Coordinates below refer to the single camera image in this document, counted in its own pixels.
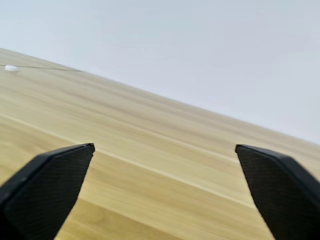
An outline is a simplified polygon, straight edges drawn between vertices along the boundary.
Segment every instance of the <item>light wood surface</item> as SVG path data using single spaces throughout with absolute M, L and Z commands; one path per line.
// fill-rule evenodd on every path
M 0 64 L 40 67 L 1 67 L 1 183 L 39 153 L 95 143 L 59 240 L 273 239 L 237 143 L 289 154 L 320 177 L 317 145 L 5 49 Z

